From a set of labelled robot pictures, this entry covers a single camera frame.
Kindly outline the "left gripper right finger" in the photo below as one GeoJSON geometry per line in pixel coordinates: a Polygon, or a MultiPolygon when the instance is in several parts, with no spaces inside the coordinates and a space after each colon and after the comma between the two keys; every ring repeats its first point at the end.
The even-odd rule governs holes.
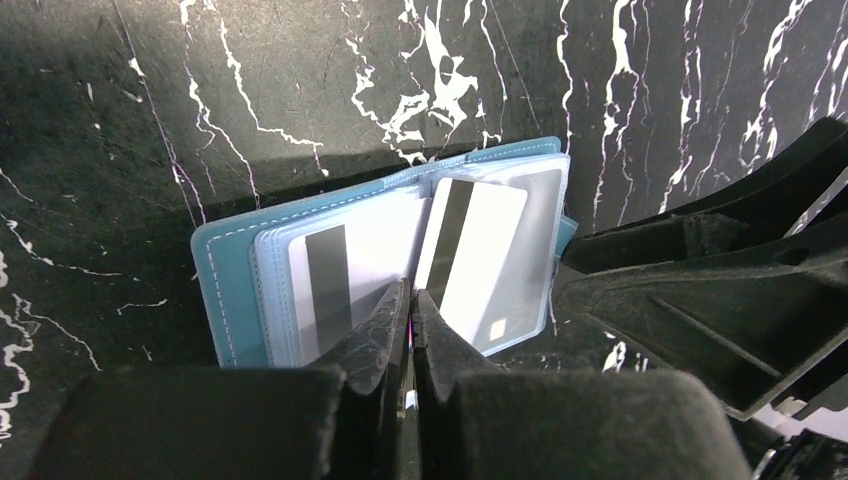
{"type": "Polygon", "coordinates": [[[725,413],[695,377],[508,371],[410,306],[426,479],[748,479],[725,413]]]}

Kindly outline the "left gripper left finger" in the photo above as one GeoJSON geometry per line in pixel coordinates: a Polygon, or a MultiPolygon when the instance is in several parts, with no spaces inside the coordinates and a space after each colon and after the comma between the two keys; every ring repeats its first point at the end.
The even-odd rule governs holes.
{"type": "Polygon", "coordinates": [[[301,368],[122,369],[69,396],[31,479],[394,479],[411,288],[301,368]]]}

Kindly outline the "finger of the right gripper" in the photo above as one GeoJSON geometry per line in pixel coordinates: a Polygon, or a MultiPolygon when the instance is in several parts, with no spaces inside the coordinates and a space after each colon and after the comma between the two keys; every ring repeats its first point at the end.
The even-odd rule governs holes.
{"type": "Polygon", "coordinates": [[[572,240],[584,274],[718,255],[783,237],[847,166],[847,125],[825,117],[746,177],[673,210],[572,240]]]}
{"type": "Polygon", "coordinates": [[[732,253],[558,285],[555,307],[697,377],[751,418],[847,339],[847,217],[732,253]]]}

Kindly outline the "blue card holder wallet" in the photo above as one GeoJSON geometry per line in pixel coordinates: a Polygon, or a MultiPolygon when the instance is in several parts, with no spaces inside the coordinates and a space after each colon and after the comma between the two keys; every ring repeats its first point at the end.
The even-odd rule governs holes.
{"type": "Polygon", "coordinates": [[[359,182],[350,177],[336,190],[233,215],[198,227],[191,236],[191,252],[220,366],[267,368],[271,365],[250,254],[254,239],[260,232],[394,188],[413,185],[433,172],[448,171],[466,164],[524,161],[533,156],[561,152],[562,142],[555,136],[523,140],[409,167],[390,175],[379,176],[370,172],[359,182]]]}

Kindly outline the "white striped credit card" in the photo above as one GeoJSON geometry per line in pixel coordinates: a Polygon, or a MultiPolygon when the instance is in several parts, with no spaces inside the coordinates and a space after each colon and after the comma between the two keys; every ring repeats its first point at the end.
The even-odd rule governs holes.
{"type": "Polygon", "coordinates": [[[302,365],[361,324],[409,265],[407,239],[380,239],[367,224],[340,224],[297,236],[285,252],[302,365]]]}

